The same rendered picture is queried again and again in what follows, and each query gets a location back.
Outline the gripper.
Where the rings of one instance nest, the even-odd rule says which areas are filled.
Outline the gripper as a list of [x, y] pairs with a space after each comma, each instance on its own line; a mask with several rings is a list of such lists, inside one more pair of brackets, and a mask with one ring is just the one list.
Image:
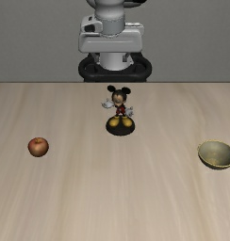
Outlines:
[[90, 53], [94, 62], [99, 62], [99, 53], [125, 53], [123, 62], [131, 62], [129, 53], [142, 50], [144, 26], [140, 23], [126, 23], [124, 31], [114, 36], [103, 36], [95, 32], [81, 32], [78, 49], [81, 53]]

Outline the red apple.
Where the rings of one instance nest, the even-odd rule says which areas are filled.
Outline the red apple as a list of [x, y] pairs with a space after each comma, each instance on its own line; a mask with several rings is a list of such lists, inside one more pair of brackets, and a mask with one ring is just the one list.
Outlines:
[[49, 150], [48, 141], [43, 137], [34, 137], [28, 142], [27, 148], [34, 157], [42, 157]]

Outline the brass-coloured bowl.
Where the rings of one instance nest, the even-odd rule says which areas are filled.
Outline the brass-coloured bowl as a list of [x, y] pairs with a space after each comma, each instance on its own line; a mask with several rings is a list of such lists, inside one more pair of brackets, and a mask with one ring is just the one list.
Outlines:
[[230, 168], [230, 146], [219, 140], [206, 140], [198, 148], [198, 157], [211, 169]]

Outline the small toy figure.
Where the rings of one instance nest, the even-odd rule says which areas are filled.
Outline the small toy figure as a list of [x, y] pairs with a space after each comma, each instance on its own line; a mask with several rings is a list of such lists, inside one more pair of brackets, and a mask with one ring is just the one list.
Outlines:
[[117, 137], [128, 136], [135, 130], [135, 123], [132, 119], [133, 107], [125, 106], [127, 96], [131, 93], [131, 89], [127, 87], [117, 89], [109, 85], [107, 90], [111, 93], [111, 98], [106, 99], [101, 103], [101, 106], [105, 109], [115, 107], [116, 111], [115, 115], [107, 120], [106, 129], [110, 134]]

